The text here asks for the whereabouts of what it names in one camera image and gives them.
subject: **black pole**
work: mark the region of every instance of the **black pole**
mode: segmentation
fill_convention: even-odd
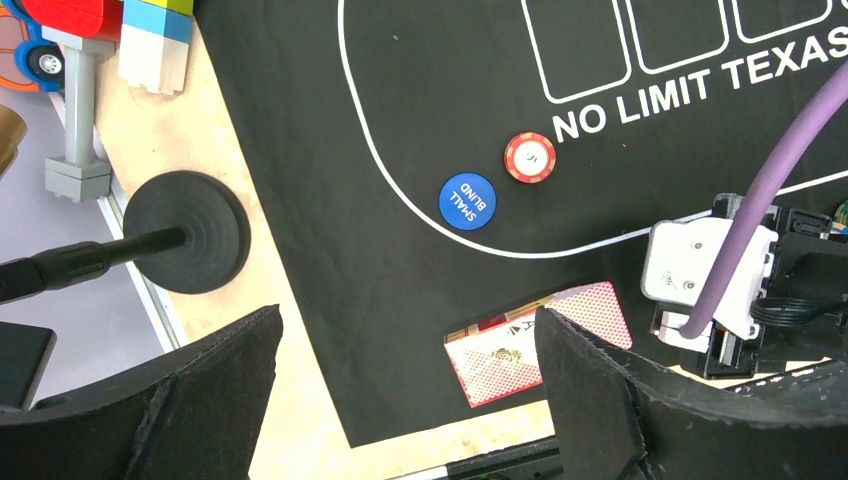
[[[177,227],[107,243],[82,242],[46,250],[0,265],[0,304],[93,280],[141,257],[180,247],[186,235]]]
[[[185,242],[186,236],[183,230],[172,227],[104,243],[103,250],[112,265],[119,265],[137,258],[180,247]]]

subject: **black felt mat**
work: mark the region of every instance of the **black felt mat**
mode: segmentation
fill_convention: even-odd
[[[539,398],[534,391],[471,410],[442,339],[451,326],[566,286],[613,281],[634,349],[676,362],[646,333],[644,237],[568,257],[511,257],[614,239],[707,210],[719,192],[744,192],[848,51],[835,30],[848,24],[841,0],[682,3],[198,0],[206,47],[352,445]],[[800,69],[810,35],[827,61],[810,57]],[[762,80],[777,73],[772,49],[786,52],[793,41],[798,71],[784,66],[779,78],[751,84],[745,58],[765,52],[751,61]],[[721,68],[736,59],[739,89]],[[649,116],[633,120],[644,116],[640,90]],[[590,133],[599,109],[606,124]],[[846,126],[842,112],[789,184],[848,168]],[[556,170],[540,185],[519,184],[503,168],[507,141],[522,131],[556,145]],[[486,176],[498,193],[490,224],[467,233],[438,212],[442,184],[463,171]],[[780,201],[829,212],[846,190],[837,180]]]

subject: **black round base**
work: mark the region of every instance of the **black round base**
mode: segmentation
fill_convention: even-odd
[[[223,183],[189,171],[166,173],[141,186],[124,214],[124,235],[181,228],[185,245],[135,261],[141,273],[173,292],[206,293],[229,283],[250,250],[250,224]]]

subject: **gray lego pillar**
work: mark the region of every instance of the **gray lego pillar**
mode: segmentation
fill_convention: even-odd
[[[45,39],[65,46],[65,155],[45,162],[45,187],[76,202],[109,194],[112,167],[94,154],[96,55],[115,44],[43,27]]]

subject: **plywood surface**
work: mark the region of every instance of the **plywood surface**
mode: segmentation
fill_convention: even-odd
[[[186,91],[173,97],[131,89],[106,60],[98,81],[97,128],[122,186],[195,170],[227,184],[245,206],[253,243],[242,273],[206,295],[173,295],[191,340],[279,303],[285,332],[251,478],[384,479],[553,434],[544,402],[352,450],[309,344],[203,41],[195,26]]]

